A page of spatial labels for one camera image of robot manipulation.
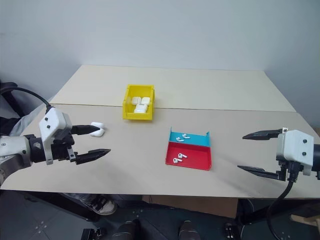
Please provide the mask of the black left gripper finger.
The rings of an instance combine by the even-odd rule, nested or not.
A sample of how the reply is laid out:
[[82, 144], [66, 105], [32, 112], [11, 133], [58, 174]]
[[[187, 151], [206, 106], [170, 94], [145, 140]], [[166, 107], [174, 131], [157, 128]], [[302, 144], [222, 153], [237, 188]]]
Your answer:
[[77, 165], [89, 163], [89, 162], [95, 161], [99, 158], [102, 158], [103, 156], [108, 154], [110, 151], [111, 151], [111, 149], [100, 148], [100, 149], [90, 150], [84, 154], [78, 154], [77, 152], [75, 152], [74, 162]]
[[87, 135], [102, 136], [103, 129], [93, 125], [73, 125], [70, 133], [72, 135]]

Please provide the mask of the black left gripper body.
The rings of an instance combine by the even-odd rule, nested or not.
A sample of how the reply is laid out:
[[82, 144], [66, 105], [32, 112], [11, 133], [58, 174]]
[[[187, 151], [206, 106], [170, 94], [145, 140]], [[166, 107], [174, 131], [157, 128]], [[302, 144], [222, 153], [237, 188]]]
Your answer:
[[73, 150], [74, 144], [75, 141], [72, 130], [60, 139], [55, 138], [51, 145], [53, 159], [58, 161], [69, 160], [70, 162], [75, 162], [76, 154]]

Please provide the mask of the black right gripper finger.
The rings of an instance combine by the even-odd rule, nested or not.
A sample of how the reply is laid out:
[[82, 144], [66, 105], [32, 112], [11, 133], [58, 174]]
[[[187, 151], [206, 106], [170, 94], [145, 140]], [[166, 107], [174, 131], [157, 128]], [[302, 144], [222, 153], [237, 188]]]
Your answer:
[[280, 134], [287, 133], [288, 129], [283, 127], [273, 130], [260, 130], [257, 132], [249, 133], [242, 137], [243, 140], [267, 141], [273, 138], [278, 138]]
[[238, 165], [237, 167], [251, 174], [254, 174], [258, 177], [274, 179], [274, 180], [279, 179], [279, 175], [277, 173], [265, 171], [263, 168], [245, 166], [245, 165]]

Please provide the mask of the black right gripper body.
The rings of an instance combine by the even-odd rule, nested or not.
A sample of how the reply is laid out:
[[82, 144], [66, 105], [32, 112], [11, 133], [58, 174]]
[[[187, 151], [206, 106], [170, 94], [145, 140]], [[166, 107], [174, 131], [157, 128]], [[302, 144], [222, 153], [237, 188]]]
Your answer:
[[289, 162], [287, 160], [280, 159], [278, 160], [278, 165], [280, 166], [280, 170], [276, 171], [277, 179], [280, 181], [286, 181]]

